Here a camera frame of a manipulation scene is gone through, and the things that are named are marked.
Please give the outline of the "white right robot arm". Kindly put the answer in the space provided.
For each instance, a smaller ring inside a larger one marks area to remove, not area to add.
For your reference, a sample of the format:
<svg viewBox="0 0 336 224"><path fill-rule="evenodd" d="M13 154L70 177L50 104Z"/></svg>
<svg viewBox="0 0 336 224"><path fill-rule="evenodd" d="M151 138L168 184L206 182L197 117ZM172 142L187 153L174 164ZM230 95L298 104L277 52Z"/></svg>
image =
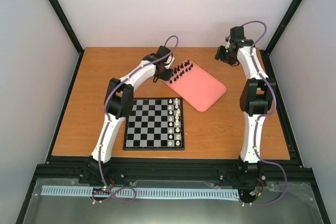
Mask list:
<svg viewBox="0 0 336 224"><path fill-rule="evenodd" d="M215 59L230 66L241 65L246 83L240 96L239 106L244 114L245 131L240 159L245 163L258 163L260 142L265 117L273 114L277 102L276 81L263 70L257 57L255 43L247 39L243 26L230 29L226 46L219 46Z"/></svg>

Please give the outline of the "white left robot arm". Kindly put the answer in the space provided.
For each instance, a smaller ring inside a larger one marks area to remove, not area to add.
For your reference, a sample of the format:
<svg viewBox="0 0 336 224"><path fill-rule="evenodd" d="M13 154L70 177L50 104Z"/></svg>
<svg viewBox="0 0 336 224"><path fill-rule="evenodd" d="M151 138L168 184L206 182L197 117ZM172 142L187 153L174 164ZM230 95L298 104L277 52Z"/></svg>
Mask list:
<svg viewBox="0 0 336 224"><path fill-rule="evenodd" d="M124 77L112 78L104 101L104 122L100 136L91 156L104 164L111 159L112 147L123 121L129 116L134 91L147 79L154 77L169 80L173 70L170 68L174 49L160 46L156 53L145 56L138 66Z"/></svg>

